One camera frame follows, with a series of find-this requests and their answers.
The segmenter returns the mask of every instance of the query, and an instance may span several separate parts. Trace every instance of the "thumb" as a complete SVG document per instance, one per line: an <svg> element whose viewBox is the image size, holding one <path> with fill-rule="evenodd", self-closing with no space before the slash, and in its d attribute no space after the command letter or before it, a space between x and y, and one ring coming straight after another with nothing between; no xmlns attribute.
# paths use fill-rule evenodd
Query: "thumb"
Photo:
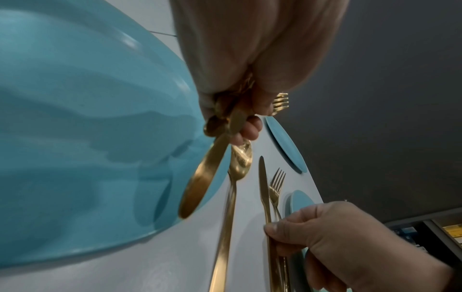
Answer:
<svg viewBox="0 0 462 292"><path fill-rule="evenodd" d="M264 226L264 231L271 238L288 244L298 244L306 246L307 233L303 223L293 223L282 220L274 223L268 223Z"/></svg>

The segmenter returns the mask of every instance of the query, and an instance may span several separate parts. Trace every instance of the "knife blade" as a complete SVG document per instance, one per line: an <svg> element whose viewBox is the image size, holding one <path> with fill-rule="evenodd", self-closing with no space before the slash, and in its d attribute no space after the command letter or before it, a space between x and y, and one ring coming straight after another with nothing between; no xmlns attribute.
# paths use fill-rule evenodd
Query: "knife blade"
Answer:
<svg viewBox="0 0 462 292"><path fill-rule="evenodd" d="M266 223L271 222L271 213L269 209L270 191L268 189L268 178L266 176L265 159L260 156L258 162L258 178L260 182L260 199L265 210ZM269 261L269 286L271 292L282 292L282 284L279 277L276 252L276 244L272 238L267 236L268 243L268 261Z"/></svg>

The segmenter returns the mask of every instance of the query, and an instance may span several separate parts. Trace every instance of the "gold fork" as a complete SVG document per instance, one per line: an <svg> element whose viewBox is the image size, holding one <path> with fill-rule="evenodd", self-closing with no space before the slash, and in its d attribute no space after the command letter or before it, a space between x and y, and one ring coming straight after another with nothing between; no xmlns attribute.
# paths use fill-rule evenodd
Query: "gold fork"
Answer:
<svg viewBox="0 0 462 292"><path fill-rule="evenodd" d="M279 93L273 100L273 113L271 115L277 115L278 112L289 107L288 93Z"/></svg>
<svg viewBox="0 0 462 292"><path fill-rule="evenodd" d="M273 204L274 213L278 220L281 220L281 214L278 210L279 194L281 193L282 184L284 183L285 172L280 168L276 171L269 185L269 199ZM281 267L281 275L283 279L283 286L285 292L291 292L290 279L289 279L289 266L287 264L287 257L279 257L279 266Z"/></svg>

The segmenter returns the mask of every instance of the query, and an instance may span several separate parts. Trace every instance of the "human hand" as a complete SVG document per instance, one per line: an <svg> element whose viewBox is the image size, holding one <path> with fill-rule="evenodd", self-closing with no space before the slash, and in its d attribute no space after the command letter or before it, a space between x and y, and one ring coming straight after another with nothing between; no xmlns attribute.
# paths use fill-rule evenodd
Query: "human hand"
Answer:
<svg viewBox="0 0 462 292"><path fill-rule="evenodd" d="M304 247L310 285L330 292L443 291L450 267L347 202L311 205L267 224L280 255Z"/></svg>
<svg viewBox="0 0 462 292"><path fill-rule="evenodd" d="M272 101L304 81L337 31L348 0L170 0L181 51L207 120L222 112L250 75L249 110L269 115ZM251 116L232 143L255 140L261 120Z"/></svg>

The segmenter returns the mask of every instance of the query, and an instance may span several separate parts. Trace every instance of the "white tabletop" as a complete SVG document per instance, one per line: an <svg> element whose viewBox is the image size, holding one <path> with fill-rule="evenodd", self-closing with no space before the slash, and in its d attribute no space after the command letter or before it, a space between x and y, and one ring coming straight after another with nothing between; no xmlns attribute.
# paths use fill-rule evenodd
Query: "white tabletop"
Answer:
<svg viewBox="0 0 462 292"><path fill-rule="evenodd" d="M294 190L302 190L315 203L322 203L309 172L298 174L288 165L266 127L252 147L254 163L249 174L237 183L229 292L269 291L265 217L258 185L260 156L265 158L269 179L278 167L287 173L279 207L282 215L285 200ZM208 291L228 187L226 179L217 194L190 218L130 246L0 270L0 291Z"/></svg>

